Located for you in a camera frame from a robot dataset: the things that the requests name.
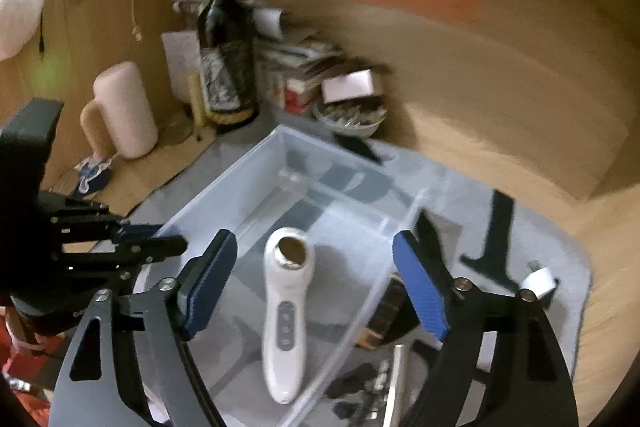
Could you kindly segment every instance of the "gray rug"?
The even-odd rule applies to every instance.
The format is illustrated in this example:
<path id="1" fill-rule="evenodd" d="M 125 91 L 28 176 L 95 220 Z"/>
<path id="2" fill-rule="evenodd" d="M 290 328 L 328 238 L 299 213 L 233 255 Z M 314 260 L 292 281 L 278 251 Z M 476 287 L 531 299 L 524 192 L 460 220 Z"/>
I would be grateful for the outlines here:
<path id="1" fill-rule="evenodd" d="M 330 139 L 314 122 L 288 115 L 273 116 L 264 113 L 251 126 L 224 136 L 212 144 L 188 169 L 140 204 L 130 216 L 132 222 L 168 221 L 226 168 L 265 138 L 278 121 L 283 119 L 290 126 Z M 547 314 L 572 373 L 582 311 L 591 281 L 584 250 L 549 220 L 460 172 L 418 153 L 383 142 L 372 140 L 370 145 L 382 158 L 386 171 L 395 179 L 399 189 L 407 194 L 424 191 L 422 204 L 438 229 L 446 263 L 454 277 L 467 277 L 486 291 L 513 295 L 518 283 L 528 275 L 527 263 L 539 261 L 542 266 L 552 270 L 560 284 Z M 494 252 L 492 256 L 485 255 L 487 242 L 491 243 Z M 495 255 L 496 250 L 502 252 L 502 258 Z M 242 353 L 234 355 L 238 359 L 229 362 L 233 370 L 226 372 L 225 378 L 211 387 L 216 404 L 230 426 L 253 427 L 256 418 L 260 418 L 261 426 L 288 425 L 286 421 L 283 422 L 283 418 L 286 418 L 283 406 L 268 401 L 258 403 L 259 400 L 247 403 L 245 400 L 248 396 L 254 396 L 252 386 L 264 386 L 259 356 L 261 331 L 260 328 L 244 324 L 236 327 L 242 331 L 245 344 L 251 344 L 252 347 L 243 347 Z M 485 337 L 479 367 L 488 369 L 493 339 L 491 334 Z M 410 343 L 415 338 L 438 347 L 435 338 L 419 328 L 410 333 L 406 340 Z M 196 363 L 198 352 L 209 349 L 210 340 L 210 336 L 203 335 L 192 341 L 191 348 Z M 377 362 L 389 356 L 388 349 L 383 348 L 375 353 L 355 349 L 344 369 L 348 370 L 362 360 Z M 413 363 L 417 355 L 412 354 L 411 357 L 409 395 L 415 398 L 428 368 L 424 364 Z M 152 375 L 151 368 L 144 367 L 146 362 L 143 359 L 141 357 L 140 360 L 143 375 Z M 199 370 L 206 373 L 207 367 L 199 367 Z M 474 383 L 460 418 L 461 423 L 474 417 L 482 391 L 483 386 Z M 241 396 L 244 396 L 242 403 L 234 403 Z M 306 417 L 305 424 L 318 427 L 346 425 L 346 421 L 339 421 L 334 416 L 331 407 L 331 401 L 320 399 Z"/>

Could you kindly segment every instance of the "blue gripper pad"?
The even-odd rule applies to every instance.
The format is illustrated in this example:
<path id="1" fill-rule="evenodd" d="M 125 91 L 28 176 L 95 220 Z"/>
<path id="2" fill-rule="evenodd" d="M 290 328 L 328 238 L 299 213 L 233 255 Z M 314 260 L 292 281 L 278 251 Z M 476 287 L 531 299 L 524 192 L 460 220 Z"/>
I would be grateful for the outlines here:
<path id="1" fill-rule="evenodd" d="M 191 340 L 209 324 L 237 258 L 236 236 L 220 230 L 207 250 L 190 259 L 180 272 L 177 306 L 185 340 Z"/>
<path id="2" fill-rule="evenodd" d="M 393 242 L 394 261 L 420 324 L 441 341 L 449 331 L 444 300 L 416 257 L 412 239 L 409 231 L 396 234 Z"/>

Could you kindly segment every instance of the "clear plastic container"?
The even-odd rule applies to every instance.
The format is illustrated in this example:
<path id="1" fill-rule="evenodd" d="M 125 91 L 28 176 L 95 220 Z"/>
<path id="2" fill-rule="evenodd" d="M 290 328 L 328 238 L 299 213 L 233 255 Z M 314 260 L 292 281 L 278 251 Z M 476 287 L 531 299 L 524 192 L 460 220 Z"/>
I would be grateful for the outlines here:
<path id="1" fill-rule="evenodd" d="M 238 261 L 209 326 L 190 349 L 229 425 L 296 426 L 348 356 L 394 270 L 391 241 L 412 226 L 420 194 L 407 196 L 382 168 L 280 126 L 185 206 L 162 233 L 189 241 L 183 256 L 146 268 L 137 289 L 175 276 L 219 229 L 238 239 Z M 300 395 L 275 403 L 262 377 L 263 255 L 280 227 L 306 232 L 316 269 L 306 299 L 307 359 Z M 158 395 L 143 343 L 143 380 Z"/>

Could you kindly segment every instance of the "wine bottle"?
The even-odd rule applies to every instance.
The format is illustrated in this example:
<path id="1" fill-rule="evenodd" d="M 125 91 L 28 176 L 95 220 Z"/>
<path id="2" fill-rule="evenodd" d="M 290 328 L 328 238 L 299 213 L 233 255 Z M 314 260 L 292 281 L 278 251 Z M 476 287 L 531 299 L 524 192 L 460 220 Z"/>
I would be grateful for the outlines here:
<path id="1" fill-rule="evenodd" d="M 205 110 L 222 132 L 257 114 L 253 36 L 249 10 L 236 0 L 210 0 L 198 17 Z"/>

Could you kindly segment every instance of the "small bowl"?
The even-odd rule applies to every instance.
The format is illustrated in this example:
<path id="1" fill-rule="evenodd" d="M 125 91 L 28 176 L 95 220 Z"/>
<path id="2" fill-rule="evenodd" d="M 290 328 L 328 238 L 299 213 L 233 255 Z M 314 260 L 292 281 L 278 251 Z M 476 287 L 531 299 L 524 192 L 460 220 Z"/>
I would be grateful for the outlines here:
<path id="1" fill-rule="evenodd" d="M 377 123 L 370 123 L 368 125 L 341 125 L 326 117 L 324 114 L 320 112 L 319 105 L 316 104 L 314 106 L 314 116 L 321 121 L 327 128 L 337 134 L 342 134 L 343 136 L 355 136 L 357 138 L 369 138 L 373 136 L 373 133 L 378 130 L 380 124 L 385 121 L 386 116 L 382 118 Z"/>

